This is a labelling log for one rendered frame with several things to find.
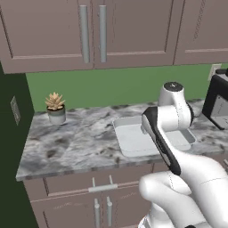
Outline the taupe wall cupboard door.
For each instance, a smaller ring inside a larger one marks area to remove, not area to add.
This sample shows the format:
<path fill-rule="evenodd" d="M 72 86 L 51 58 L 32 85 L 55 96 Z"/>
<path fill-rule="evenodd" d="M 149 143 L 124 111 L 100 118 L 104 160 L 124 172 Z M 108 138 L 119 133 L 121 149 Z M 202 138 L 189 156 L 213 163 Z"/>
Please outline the taupe wall cupboard door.
<path fill-rule="evenodd" d="M 87 6 L 88 63 L 80 5 Z M 6 73 L 91 69 L 92 42 L 91 0 L 0 0 L 0 62 Z"/>
<path fill-rule="evenodd" d="M 228 0 L 184 0 L 175 65 L 228 62 Z"/>
<path fill-rule="evenodd" d="M 165 66 L 174 62 L 184 0 L 92 0 L 97 69 Z M 100 60 L 99 6 L 105 5 L 107 61 Z"/>

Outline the taupe base cupboard door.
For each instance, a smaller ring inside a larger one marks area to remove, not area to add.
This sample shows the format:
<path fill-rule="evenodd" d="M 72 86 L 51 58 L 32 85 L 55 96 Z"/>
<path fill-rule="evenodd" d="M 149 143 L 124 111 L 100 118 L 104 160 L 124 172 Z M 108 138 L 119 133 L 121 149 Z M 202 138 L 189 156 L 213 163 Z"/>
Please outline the taupe base cupboard door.
<path fill-rule="evenodd" d="M 98 199 L 100 204 L 100 228 L 102 228 L 100 193 L 38 200 L 32 202 L 31 206 L 39 228 L 96 228 L 94 199 Z"/>
<path fill-rule="evenodd" d="M 112 206 L 112 226 L 107 222 L 107 196 Z M 102 193 L 102 228 L 137 228 L 151 208 L 149 201 L 140 195 L 137 185 Z"/>

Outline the taupe drawer front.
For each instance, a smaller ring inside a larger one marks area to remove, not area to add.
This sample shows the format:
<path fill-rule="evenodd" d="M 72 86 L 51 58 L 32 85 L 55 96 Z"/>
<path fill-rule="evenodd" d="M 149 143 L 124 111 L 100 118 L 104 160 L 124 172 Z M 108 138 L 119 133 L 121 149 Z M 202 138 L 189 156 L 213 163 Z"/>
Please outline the taupe drawer front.
<path fill-rule="evenodd" d="M 44 183 L 49 196 L 70 194 L 76 191 L 86 191 L 93 186 L 93 183 L 96 186 L 110 184 L 110 178 L 114 184 L 136 182 L 141 176 L 149 174 L 151 170 L 152 164 L 103 169 L 74 175 L 46 177 Z"/>

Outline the succulent plant in white pot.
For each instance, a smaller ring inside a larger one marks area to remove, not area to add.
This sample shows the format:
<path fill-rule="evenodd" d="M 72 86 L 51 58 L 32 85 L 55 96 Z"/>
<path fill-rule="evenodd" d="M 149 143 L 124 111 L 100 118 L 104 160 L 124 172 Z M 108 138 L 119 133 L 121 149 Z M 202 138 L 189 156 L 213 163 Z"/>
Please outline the succulent plant in white pot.
<path fill-rule="evenodd" d="M 65 104 L 61 98 L 62 96 L 53 92 L 45 101 L 48 117 L 53 125 L 61 125 L 66 121 Z"/>

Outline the clear tupperware container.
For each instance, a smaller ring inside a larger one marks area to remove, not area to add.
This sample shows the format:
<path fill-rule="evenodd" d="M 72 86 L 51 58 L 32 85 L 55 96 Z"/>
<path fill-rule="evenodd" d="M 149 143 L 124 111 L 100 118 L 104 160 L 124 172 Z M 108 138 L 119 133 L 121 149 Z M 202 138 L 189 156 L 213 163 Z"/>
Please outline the clear tupperware container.
<path fill-rule="evenodd" d="M 140 116 L 117 118 L 113 121 L 122 154 L 128 158 L 158 155 L 159 151 L 148 134 L 141 129 Z M 179 150 L 188 151 L 197 141 L 189 129 L 166 132 L 168 140 Z"/>

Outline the black coffee machine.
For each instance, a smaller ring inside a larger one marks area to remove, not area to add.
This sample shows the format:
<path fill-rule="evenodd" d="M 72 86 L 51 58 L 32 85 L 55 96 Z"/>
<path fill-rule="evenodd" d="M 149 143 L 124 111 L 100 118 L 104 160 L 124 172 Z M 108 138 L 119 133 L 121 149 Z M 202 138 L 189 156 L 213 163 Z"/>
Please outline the black coffee machine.
<path fill-rule="evenodd" d="M 202 113 L 220 130 L 228 130 L 228 68 L 212 76 Z"/>

